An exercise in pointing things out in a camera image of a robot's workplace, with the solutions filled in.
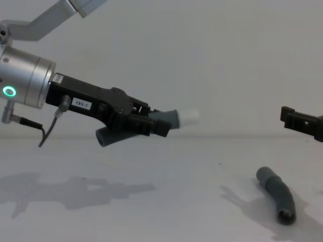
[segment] white wall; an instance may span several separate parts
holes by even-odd
[[[32,20],[55,2],[2,1],[0,18]],[[283,129],[281,106],[323,112],[322,9],[321,0],[108,0],[39,43],[15,47],[154,108],[199,108],[201,125],[176,134],[296,135]],[[17,107],[46,125],[54,111]],[[55,135],[93,136],[100,126],[68,113]],[[35,135],[18,125],[0,133]]]

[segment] black mount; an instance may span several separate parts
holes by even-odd
[[[285,122],[285,128],[314,136],[314,139],[323,142],[323,116],[311,116],[282,107],[281,121]]]

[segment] white table surface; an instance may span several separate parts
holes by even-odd
[[[298,139],[0,141],[1,241],[322,242],[323,144]],[[269,166],[298,220],[276,223]]]

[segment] green led ring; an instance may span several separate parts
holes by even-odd
[[[4,94],[5,94],[6,96],[8,96],[8,97],[14,97],[14,96],[16,96],[16,94],[17,94],[16,90],[15,90],[13,87],[11,87],[11,86],[6,86],[6,87],[4,87],[4,88],[3,88],[3,92],[4,92]]]

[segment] label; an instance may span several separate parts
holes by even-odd
[[[63,76],[62,75],[59,75],[59,74],[56,74],[54,76],[54,78],[52,79],[53,82],[57,82],[57,83],[62,83],[62,80],[63,80]]]
[[[76,107],[83,108],[83,109],[90,110],[91,109],[91,106],[92,106],[92,103],[74,97],[73,98],[73,101],[72,101],[72,105],[73,106],[76,106]]]

